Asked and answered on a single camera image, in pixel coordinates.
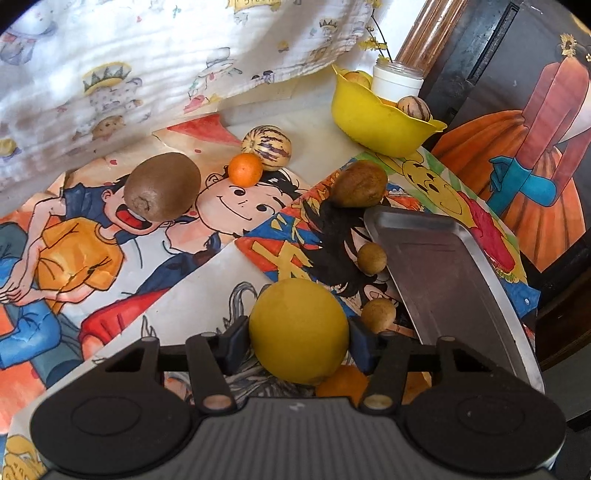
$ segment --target white jar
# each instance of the white jar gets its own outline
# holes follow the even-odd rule
[[[371,91],[384,100],[398,102],[406,96],[418,96],[423,81],[420,70],[407,67],[397,61],[376,63]]]

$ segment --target striped melon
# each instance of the striped melon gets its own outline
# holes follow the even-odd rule
[[[413,96],[404,97],[398,101],[397,106],[400,110],[413,118],[418,118],[424,122],[428,122],[431,119],[431,111],[427,106],[427,102],[422,98]]]
[[[291,142],[277,127],[261,125],[246,134],[242,140],[242,151],[258,155],[262,160],[263,170],[274,171],[288,164]]]

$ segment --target tangerine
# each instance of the tangerine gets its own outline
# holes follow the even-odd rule
[[[357,406],[369,379],[354,365],[341,365],[336,372],[316,387],[317,397],[349,397]]]
[[[237,187],[253,187],[262,177],[262,161],[254,153],[240,153],[230,160],[228,176]]]

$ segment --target brown oval fruit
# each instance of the brown oval fruit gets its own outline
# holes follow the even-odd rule
[[[150,222],[186,213],[201,188],[199,169],[182,153],[163,153],[142,162],[125,182],[127,207]]]
[[[384,249],[373,242],[367,243],[357,252],[357,266],[366,275],[375,275],[386,268],[388,257]]]
[[[396,319],[396,307],[390,299],[373,299],[361,310],[361,321],[373,333],[383,332]]]
[[[388,175],[382,167],[371,160],[359,160],[339,174],[330,199],[337,207],[373,207],[384,198],[387,184]]]

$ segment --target jar lid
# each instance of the jar lid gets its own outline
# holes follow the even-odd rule
[[[381,69],[385,72],[391,72],[403,77],[408,77],[415,80],[423,80],[423,73],[421,70],[407,67],[405,64],[398,61],[376,62],[375,68]]]

